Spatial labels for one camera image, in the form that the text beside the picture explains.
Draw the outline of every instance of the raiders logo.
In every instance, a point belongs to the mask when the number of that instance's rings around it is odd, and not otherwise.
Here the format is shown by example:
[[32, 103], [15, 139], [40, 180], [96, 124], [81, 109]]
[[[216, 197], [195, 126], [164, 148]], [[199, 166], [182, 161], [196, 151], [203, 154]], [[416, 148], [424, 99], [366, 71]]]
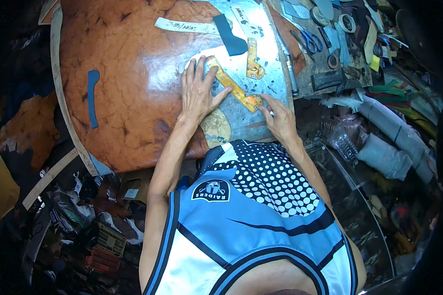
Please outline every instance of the raiders logo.
[[228, 202], [230, 185], [221, 179], [213, 179], [199, 184], [192, 193], [191, 200], [205, 199], [207, 202]]

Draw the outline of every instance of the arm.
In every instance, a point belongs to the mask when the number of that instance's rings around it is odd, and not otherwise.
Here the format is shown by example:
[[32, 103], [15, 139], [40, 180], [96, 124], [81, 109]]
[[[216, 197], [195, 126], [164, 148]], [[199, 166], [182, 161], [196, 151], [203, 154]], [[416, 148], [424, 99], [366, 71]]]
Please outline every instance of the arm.
[[[307, 151], [304, 148], [302, 139], [297, 134], [297, 128], [295, 124], [294, 112], [286, 107], [280, 100], [274, 99], [267, 94], [261, 94], [261, 97], [267, 101], [269, 104], [268, 108], [260, 107], [266, 118], [266, 124], [272, 134], [279, 140], [281, 145], [285, 147], [290, 155], [294, 166], [299, 169], [299, 171], [305, 176], [311, 186], [318, 193], [320, 198], [325, 202], [325, 204], [330, 208], [333, 216], [335, 217], [336, 223], [340, 230], [345, 233], [344, 228], [338, 221], [338, 218], [333, 211], [332, 202], [330, 200], [330, 195], [326, 190], [325, 183], [323, 182], [318, 169], [313, 163], [312, 159], [308, 156]], [[359, 292], [364, 284], [366, 283], [366, 269], [364, 267], [364, 262], [361, 256], [361, 252], [358, 247], [353, 243], [353, 241], [346, 236], [351, 245], [353, 251], [354, 260], [356, 263], [356, 269], [358, 271], [358, 290]]]
[[203, 80], [205, 56], [202, 56], [195, 69], [195, 59], [182, 73], [182, 112], [169, 136], [154, 169], [149, 184], [144, 243], [139, 261], [141, 292], [146, 287], [159, 252], [168, 211], [168, 196], [175, 189], [179, 179], [180, 165], [200, 122], [212, 112], [230, 93], [231, 88], [223, 89], [216, 97], [211, 95], [212, 82], [218, 67], [212, 67]]

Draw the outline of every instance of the tape roll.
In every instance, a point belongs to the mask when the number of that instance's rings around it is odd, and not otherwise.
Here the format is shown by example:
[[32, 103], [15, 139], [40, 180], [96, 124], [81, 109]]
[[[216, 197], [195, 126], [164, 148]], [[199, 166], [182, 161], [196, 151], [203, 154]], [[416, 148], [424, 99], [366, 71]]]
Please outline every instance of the tape roll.
[[340, 27], [345, 32], [355, 32], [356, 31], [356, 23], [354, 22], [354, 18], [348, 14], [342, 14], [338, 17], [338, 23]]
[[332, 69], [336, 69], [338, 67], [338, 57], [334, 54], [330, 54], [326, 59], [328, 66]]
[[312, 19], [320, 26], [327, 26], [330, 24], [330, 21], [325, 16], [323, 16], [318, 6], [315, 6], [311, 9], [310, 16], [312, 16]]

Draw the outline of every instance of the finger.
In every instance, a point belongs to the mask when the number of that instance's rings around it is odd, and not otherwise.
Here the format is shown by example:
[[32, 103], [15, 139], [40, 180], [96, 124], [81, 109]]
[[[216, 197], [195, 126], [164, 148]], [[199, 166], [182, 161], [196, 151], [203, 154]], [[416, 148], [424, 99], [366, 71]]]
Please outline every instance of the finger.
[[279, 108], [279, 103], [281, 102], [278, 99], [272, 98], [272, 96], [265, 93], [260, 94], [259, 96], [264, 99], [269, 104], [269, 106], [271, 106], [274, 112], [276, 111], [276, 109]]
[[263, 106], [259, 106], [259, 109], [261, 110], [261, 112], [263, 112], [264, 119], [266, 119], [267, 125], [271, 125], [272, 122], [274, 121], [274, 118], [270, 114], [271, 111], [268, 110], [266, 107], [263, 107]]
[[212, 85], [213, 80], [215, 79], [215, 76], [217, 75], [217, 72], [218, 72], [218, 66], [211, 67], [208, 70], [207, 75], [205, 76], [204, 83], [206, 83], [207, 85]]
[[202, 55], [197, 62], [197, 68], [195, 69], [195, 79], [199, 81], [202, 80], [202, 77], [204, 76], [204, 67], [205, 67], [205, 56]]
[[222, 91], [220, 91], [216, 97], [213, 98], [213, 108], [215, 109], [220, 105], [220, 103], [223, 102], [225, 97], [233, 91], [233, 88], [231, 87], [225, 87]]
[[191, 59], [189, 66], [186, 69], [187, 71], [187, 83], [190, 83], [194, 80], [195, 75], [195, 59]]
[[183, 71], [180, 75], [180, 86], [184, 88], [187, 85], [187, 71]]

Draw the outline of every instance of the plastic bottle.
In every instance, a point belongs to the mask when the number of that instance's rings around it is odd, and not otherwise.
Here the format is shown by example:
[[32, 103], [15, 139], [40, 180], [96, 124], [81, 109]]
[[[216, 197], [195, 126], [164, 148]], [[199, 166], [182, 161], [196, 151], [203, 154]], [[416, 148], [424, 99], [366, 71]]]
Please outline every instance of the plastic bottle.
[[358, 150], [354, 143], [349, 139], [348, 134], [339, 124], [335, 127], [333, 133], [327, 138], [326, 142], [340, 153], [345, 161], [356, 165], [358, 163]]

